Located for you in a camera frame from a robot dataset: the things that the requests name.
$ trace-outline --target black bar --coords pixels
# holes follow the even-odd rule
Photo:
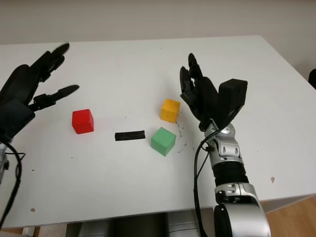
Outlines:
[[[116,141],[126,141],[126,140],[136,140],[144,139],[145,131],[134,131],[134,132],[116,132],[115,140]]]

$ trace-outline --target gray wall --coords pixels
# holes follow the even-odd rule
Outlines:
[[[262,35],[316,68],[314,0],[0,0],[0,43]]]

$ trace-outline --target black cable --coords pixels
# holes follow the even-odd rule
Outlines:
[[[6,152],[5,153],[6,155],[14,155],[14,153],[11,153],[11,152]],[[22,157],[20,158],[20,161],[23,160],[24,156],[26,155],[25,152],[21,152],[21,153],[18,153],[19,155],[22,155]],[[18,166],[15,167],[15,177],[17,176],[17,172],[18,172]]]
[[[5,207],[5,210],[3,212],[3,215],[2,215],[2,218],[0,221],[0,229],[1,229],[6,216],[8,215],[8,213],[13,205],[15,196],[16,196],[18,189],[19,189],[19,186],[20,186],[21,176],[22,176],[22,162],[21,162],[21,158],[19,157],[19,153],[15,150],[15,148],[13,146],[11,146],[10,143],[6,142],[5,139],[1,135],[0,135],[0,143],[5,144],[6,147],[8,147],[13,152],[13,154],[15,155],[16,160],[17,160],[17,165],[16,165],[16,169],[15,169],[16,181],[15,181],[15,185],[12,189],[11,196],[9,198],[9,201],[8,201],[6,207]]]
[[[205,164],[205,162],[206,162],[206,160],[208,158],[208,155],[209,155],[209,153],[206,154],[206,157],[205,157],[205,159],[204,159],[204,161],[203,161],[203,163],[201,165],[201,168],[198,170],[197,177],[199,177],[199,174],[201,173],[201,171],[202,171],[202,169],[204,167],[204,164]]]
[[[207,234],[205,233],[205,230],[203,228],[201,209],[200,209],[199,199],[198,199],[198,174],[197,174],[197,172],[198,172],[198,155],[199,155],[199,152],[200,152],[201,148],[203,147],[204,143],[207,142],[211,137],[215,136],[220,131],[221,131],[221,129],[218,129],[218,130],[212,132],[211,134],[209,134],[207,137],[205,137],[201,141],[201,143],[197,147],[196,155],[194,158],[194,189],[193,189],[194,205],[195,205],[195,209],[196,209],[198,228],[199,228],[199,232],[200,232],[201,237],[207,237]]]
[[[5,154],[6,154],[6,155],[14,155],[14,153],[12,153],[12,152],[6,152]],[[22,161],[23,158],[24,158],[24,156],[26,155],[26,153],[21,152],[21,153],[18,153],[18,154],[19,154],[19,155],[22,155],[22,157],[20,158],[20,160]]]

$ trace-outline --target wooden block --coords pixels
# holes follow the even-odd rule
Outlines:
[[[73,112],[72,125],[77,134],[93,132],[94,122],[90,110],[79,110]]]
[[[166,99],[161,108],[160,118],[175,123],[179,115],[180,102]]]
[[[176,142],[176,135],[161,127],[152,137],[151,146],[166,156]]]

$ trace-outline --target tabletop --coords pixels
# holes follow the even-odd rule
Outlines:
[[[58,45],[0,45],[0,86],[15,67]],[[65,63],[36,94],[70,84],[80,89],[36,112],[15,136],[13,146],[26,156],[4,227],[194,208],[194,154],[203,134],[180,98],[179,82],[190,52],[216,88],[231,78],[248,81],[233,125],[259,199],[316,193],[316,91],[261,36],[73,42]],[[166,98],[181,102],[177,123],[159,118]],[[77,135],[72,112],[82,109],[91,110],[95,131]],[[177,135],[166,157],[150,146],[160,127]],[[115,132],[136,130],[145,130],[146,139],[115,141]],[[14,157],[9,160],[2,209],[15,181]],[[209,162],[198,187],[201,206],[214,206]]]

